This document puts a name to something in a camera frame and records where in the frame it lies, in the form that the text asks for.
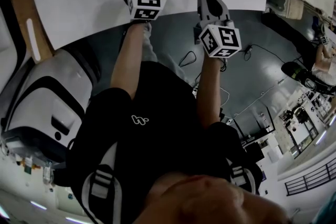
black pants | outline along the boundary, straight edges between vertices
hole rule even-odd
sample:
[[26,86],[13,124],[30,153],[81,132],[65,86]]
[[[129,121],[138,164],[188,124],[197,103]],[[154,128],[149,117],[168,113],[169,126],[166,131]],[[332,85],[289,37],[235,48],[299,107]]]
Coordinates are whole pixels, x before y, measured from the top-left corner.
[[315,63],[316,48],[300,32],[273,13],[261,16],[261,22],[294,44],[301,54],[304,66],[310,71]]

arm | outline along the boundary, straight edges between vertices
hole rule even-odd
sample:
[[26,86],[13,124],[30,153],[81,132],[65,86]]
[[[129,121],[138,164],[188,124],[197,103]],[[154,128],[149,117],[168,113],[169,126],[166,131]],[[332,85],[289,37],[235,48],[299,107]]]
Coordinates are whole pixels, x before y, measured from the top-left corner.
[[128,29],[111,77],[111,88],[125,90],[134,98],[140,75],[144,24]]
[[204,53],[200,84],[197,91],[197,115],[204,129],[219,122],[221,96],[219,89],[219,70],[221,61]]
[[315,66],[324,72],[328,72],[330,69],[330,63],[322,60],[322,53],[326,58],[330,58],[325,46],[320,45],[316,52]]

gray pants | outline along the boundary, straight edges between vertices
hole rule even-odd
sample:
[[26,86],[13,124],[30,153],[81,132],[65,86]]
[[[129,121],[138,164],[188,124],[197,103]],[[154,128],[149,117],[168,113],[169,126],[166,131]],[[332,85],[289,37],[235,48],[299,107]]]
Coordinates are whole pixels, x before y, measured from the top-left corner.
[[159,62],[160,64],[168,67],[172,70],[180,79],[184,80],[189,84],[184,71],[181,67],[173,60],[169,54],[158,53],[153,51],[153,46],[150,41],[150,36],[152,32],[151,24],[146,24],[143,31],[143,45],[142,45],[142,61]]

black t-shirt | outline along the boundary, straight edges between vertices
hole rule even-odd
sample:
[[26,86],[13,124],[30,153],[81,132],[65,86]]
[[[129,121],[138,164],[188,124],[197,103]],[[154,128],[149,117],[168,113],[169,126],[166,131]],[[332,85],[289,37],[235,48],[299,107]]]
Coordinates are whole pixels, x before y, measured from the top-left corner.
[[[116,191],[111,191],[112,208],[107,210],[100,199],[83,202],[83,186],[89,184],[87,178],[116,142],[113,169],[105,172],[121,187],[122,224],[133,223],[153,183],[168,172],[206,174],[230,181],[229,159],[235,166],[248,167],[257,179],[256,187],[260,185],[261,172],[246,158],[236,130],[223,123],[203,130],[192,87],[159,63],[142,62],[133,100],[117,88],[92,99],[67,157],[74,195],[82,206],[109,223],[113,221]],[[105,184],[109,179],[105,172],[99,172],[99,176],[105,175],[102,186],[111,189]]]

ceiling light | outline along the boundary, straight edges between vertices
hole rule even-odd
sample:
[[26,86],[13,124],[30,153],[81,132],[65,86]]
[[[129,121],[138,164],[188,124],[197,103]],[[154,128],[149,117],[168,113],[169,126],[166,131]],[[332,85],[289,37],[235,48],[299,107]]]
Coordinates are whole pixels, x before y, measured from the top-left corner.
[[84,222],[84,221],[81,221],[81,220],[78,220],[78,219],[74,219],[74,218],[66,218],[67,220],[69,221],[72,221],[72,222],[75,222],[75,223],[80,223],[80,224],[91,224],[89,222]]
[[332,123],[334,122],[335,119],[336,119],[336,115],[332,118],[331,122],[329,123],[329,126],[332,125]]
[[0,216],[9,219],[9,215],[6,213],[6,211],[0,206]]
[[317,140],[317,142],[316,142],[315,145],[317,145],[317,144],[321,141],[321,139],[324,137],[324,135],[326,134],[326,132],[327,132],[327,131],[324,131],[324,132],[323,132],[323,134],[322,134],[321,137]]
[[47,210],[47,207],[44,207],[43,205],[39,205],[37,202],[30,201],[30,203],[31,203],[32,205],[35,205],[35,206],[37,206],[37,207],[43,209],[43,210]]

